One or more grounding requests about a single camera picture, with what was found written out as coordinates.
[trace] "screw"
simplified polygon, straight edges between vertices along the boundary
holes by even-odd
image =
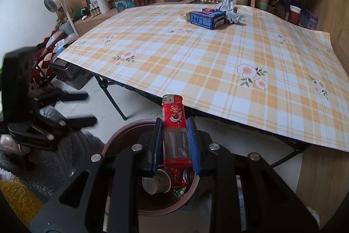
[[[50,134],[50,133],[47,135],[47,138],[49,140],[54,140],[55,139],[55,137],[52,134]]]
[[[137,143],[137,144],[132,145],[131,148],[132,148],[133,151],[139,151],[139,150],[142,149],[142,145]]]
[[[258,161],[261,157],[258,153],[251,153],[249,156],[252,161]]]
[[[91,161],[92,162],[98,162],[100,159],[102,158],[102,156],[100,155],[100,154],[93,154],[92,156],[91,156]]]
[[[211,143],[209,146],[208,146],[209,149],[211,150],[218,150],[219,149],[219,144],[217,143]]]

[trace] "white wall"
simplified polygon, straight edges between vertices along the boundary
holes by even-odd
[[[44,0],[0,0],[0,59],[6,52],[36,46],[53,30],[57,16]]]

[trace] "tiled floor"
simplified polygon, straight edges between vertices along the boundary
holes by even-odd
[[[64,90],[76,91],[61,81],[54,83]],[[89,131],[103,142],[107,142],[113,133],[132,121],[156,118],[162,114],[160,106],[139,94],[117,85],[109,86],[109,92],[128,117],[127,121],[123,121],[95,78],[92,78],[82,90],[89,93],[88,102],[57,103],[56,108],[66,117],[95,115],[98,119],[98,125],[90,128]],[[225,146],[232,153],[246,156],[250,152],[257,152],[271,164],[292,152],[290,147],[279,140],[272,136],[262,135],[257,131],[249,131],[200,117],[195,118],[195,121],[198,129],[210,133],[214,142]],[[298,155],[275,168],[275,171],[293,191],[297,187],[301,159],[301,155]],[[179,210],[162,217],[140,217],[140,232],[208,232],[209,225],[203,222],[203,220],[207,220],[209,215],[207,207],[209,206],[202,206],[202,204],[195,202],[191,212]]]

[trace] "fluffy gray fabric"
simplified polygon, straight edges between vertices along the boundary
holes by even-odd
[[[41,115],[54,121],[63,119],[61,113],[48,106]],[[0,168],[12,172],[43,202],[55,193],[72,172],[94,153],[102,153],[104,143],[89,132],[73,132],[63,138],[55,152],[41,151],[40,163],[32,171],[20,168],[0,152]]]

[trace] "plaid tablecloth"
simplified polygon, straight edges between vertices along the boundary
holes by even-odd
[[[349,150],[349,79],[328,33],[244,6],[241,23],[213,31],[177,16],[204,7],[127,9],[59,57],[153,95],[180,94],[200,111]]]

